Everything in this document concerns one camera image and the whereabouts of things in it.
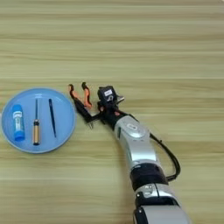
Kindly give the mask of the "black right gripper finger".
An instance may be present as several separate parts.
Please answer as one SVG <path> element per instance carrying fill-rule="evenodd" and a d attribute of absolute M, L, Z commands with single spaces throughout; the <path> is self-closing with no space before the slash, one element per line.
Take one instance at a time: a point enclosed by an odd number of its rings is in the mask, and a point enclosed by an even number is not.
<path fill-rule="evenodd" d="M 82 118 L 85 120 L 85 122 L 90 123 L 92 121 L 92 116 L 85 109 L 84 104 L 79 100 L 75 100 L 74 104 L 75 104 L 75 107 L 76 107 L 78 113 L 82 116 Z"/>

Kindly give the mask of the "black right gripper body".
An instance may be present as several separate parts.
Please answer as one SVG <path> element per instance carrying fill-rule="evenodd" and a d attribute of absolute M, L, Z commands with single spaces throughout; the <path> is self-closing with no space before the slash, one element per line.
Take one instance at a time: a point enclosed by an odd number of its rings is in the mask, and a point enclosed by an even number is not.
<path fill-rule="evenodd" d="M 92 121 L 100 120 L 103 124 L 107 124 L 112 130 L 115 129 L 116 123 L 127 115 L 127 113 L 121 111 L 118 108 L 118 104 L 114 102 L 103 104 L 101 101 L 98 101 L 97 108 L 99 113 L 92 117 Z"/>

